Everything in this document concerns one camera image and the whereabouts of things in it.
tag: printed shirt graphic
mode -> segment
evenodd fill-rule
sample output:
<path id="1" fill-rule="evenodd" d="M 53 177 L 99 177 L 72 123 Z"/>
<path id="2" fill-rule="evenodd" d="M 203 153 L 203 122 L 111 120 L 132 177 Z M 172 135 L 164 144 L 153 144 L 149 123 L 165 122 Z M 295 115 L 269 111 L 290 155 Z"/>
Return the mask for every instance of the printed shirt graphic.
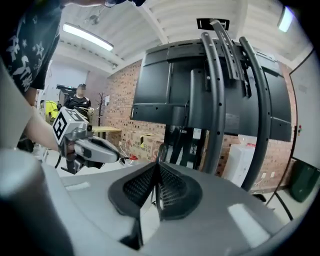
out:
<path id="1" fill-rule="evenodd" d="M 1 53 L 22 94 L 29 87 L 43 89 L 48 65 L 59 41 L 60 0 L 38 0 L 20 19 Z"/>

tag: fluorescent light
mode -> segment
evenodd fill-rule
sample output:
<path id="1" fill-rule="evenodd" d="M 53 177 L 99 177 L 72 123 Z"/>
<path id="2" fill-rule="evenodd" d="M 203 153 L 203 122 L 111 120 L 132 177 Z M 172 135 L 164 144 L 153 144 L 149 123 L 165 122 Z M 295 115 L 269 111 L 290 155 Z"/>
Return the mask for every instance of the fluorescent light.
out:
<path id="1" fill-rule="evenodd" d="M 68 23 L 64 24 L 62 30 L 70 34 L 73 34 L 75 36 L 81 37 L 85 40 L 88 40 L 108 51 L 111 51 L 114 48 L 114 46 L 111 43 L 107 42 L 106 40 L 103 40 L 102 38 L 90 33 L 89 31 L 80 29 L 71 24 L 68 24 Z"/>
<path id="2" fill-rule="evenodd" d="M 293 12 L 285 6 L 278 24 L 279 29 L 283 32 L 287 32 L 293 19 Z"/>

